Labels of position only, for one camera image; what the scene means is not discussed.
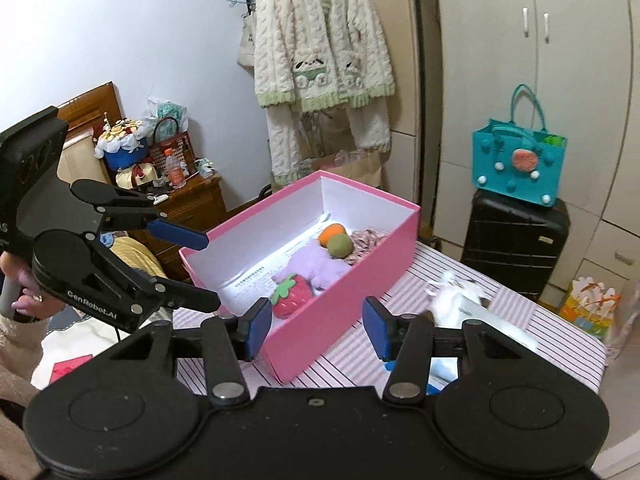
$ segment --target green ball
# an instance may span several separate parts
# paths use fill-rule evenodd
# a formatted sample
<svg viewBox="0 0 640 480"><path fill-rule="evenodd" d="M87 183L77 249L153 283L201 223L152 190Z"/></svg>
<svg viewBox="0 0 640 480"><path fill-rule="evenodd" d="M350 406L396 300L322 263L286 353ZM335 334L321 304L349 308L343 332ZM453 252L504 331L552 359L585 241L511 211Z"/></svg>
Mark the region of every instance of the green ball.
<svg viewBox="0 0 640 480"><path fill-rule="evenodd" d="M349 235L340 233L329 238L326 250L332 258L346 258L353 251L353 242Z"/></svg>

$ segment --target woven basket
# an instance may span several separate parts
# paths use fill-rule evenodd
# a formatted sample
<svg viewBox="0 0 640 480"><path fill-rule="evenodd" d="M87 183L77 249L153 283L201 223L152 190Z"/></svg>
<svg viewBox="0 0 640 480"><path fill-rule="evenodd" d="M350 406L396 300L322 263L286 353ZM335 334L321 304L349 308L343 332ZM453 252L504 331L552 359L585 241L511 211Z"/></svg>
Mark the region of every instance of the woven basket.
<svg viewBox="0 0 640 480"><path fill-rule="evenodd" d="M158 131L158 126L160 126L163 121L173 121L175 123L175 135L167 140L156 142L156 132ZM179 133L178 131L178 121L171 116L163 117L156 123L152 145L149 147L149 155L154 160L154 166L156 167L158 175L162 175L164 173L166 162L166 155L164 154L164 150L166 150L167 148L171 148L172 150L174 150L174 156L178 159L179 162L184 163L186 163L183 155L184 150L189 149L191 150L191 153L193 153L193 144L191 143L191 139L189 138L189 133Z"/></svg>

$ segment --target yellow blanket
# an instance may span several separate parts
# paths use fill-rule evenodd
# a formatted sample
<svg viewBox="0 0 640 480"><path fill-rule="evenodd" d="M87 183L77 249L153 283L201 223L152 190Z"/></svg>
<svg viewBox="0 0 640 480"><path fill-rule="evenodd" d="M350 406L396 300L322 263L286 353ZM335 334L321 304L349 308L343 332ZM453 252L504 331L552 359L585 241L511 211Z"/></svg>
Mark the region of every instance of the yellow blanket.
<svg viewBox="0 0 640 480"><path fill-rule="evenodd" d="M133 238L127 236L115 238L111 251L133 269L144 270L150 276L166 278L164 270L154 254Z"/></svg>

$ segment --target cabinet handle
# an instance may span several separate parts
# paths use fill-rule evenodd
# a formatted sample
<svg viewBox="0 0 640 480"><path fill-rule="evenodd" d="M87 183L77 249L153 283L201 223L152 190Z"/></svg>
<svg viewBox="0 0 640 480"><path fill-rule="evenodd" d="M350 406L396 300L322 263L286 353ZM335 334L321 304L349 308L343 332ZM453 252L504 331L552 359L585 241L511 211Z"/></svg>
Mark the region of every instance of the cabinet handle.
<svg viewBox="0 0 640 480"><path fill-rule="evenodd" d="M549 42L549 36L550 36L550 32L549 32L549 13L545 12L545 43Z"/></svg>
<svg viewBox="0 0 640 480"><path fill-rule="evenodd" d="M522 25L524 26L524 37L529 37L529 7L522 7Z"/></svg>
<svg viewBox="0 0 640 480"><path fill-rule="evenodd" d="M616 251L613 255L617 261L622 262L629 267L631 267L636 262L633 258L623 256L618 251Z"/></svg>

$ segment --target striped tablecloth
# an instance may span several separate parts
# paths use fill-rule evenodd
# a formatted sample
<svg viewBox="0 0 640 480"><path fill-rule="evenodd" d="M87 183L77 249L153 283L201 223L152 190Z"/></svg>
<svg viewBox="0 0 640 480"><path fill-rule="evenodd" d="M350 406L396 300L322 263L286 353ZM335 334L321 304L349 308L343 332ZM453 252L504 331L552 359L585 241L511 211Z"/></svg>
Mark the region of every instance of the striped tablecloth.
<svg viewBox="0 0 640 480"><path fill-rule="evenodd" d="M445 270L453 270L459 278L476 280L492 301L492 312L533 336L539 343L538 353L542 357L598 391L606 354L602 343L484 274L420 242L416 242L412 266L384 295L382 302L393 314L423 311L428 301L426 282L439 280ZM180 309L174 314L174 326L199 326L206 317L205 314ZM252 395L260 386L328 388L372 385L381 392L389 375L376 357L362 320L290 383L279 383L259 364L243 363L242 371ZM180 360L178 378L194 392L204 394L202 360Z"/></svg>

